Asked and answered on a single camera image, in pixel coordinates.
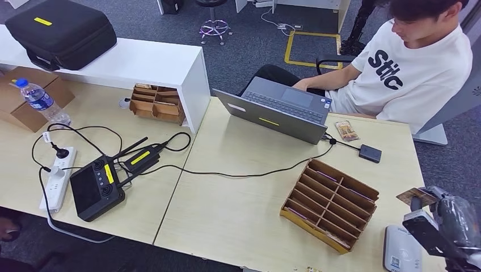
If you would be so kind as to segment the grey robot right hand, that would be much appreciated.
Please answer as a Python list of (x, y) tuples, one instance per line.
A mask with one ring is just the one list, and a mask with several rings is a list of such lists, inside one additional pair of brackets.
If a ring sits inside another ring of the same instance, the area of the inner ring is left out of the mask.
[(421, 197), (412, 197), (403, 227), (431, 256), (467, 261), (480, 255), (480, 226), (469, 201), (437, 186), (420, 190), (434, 202), (427, 204)]

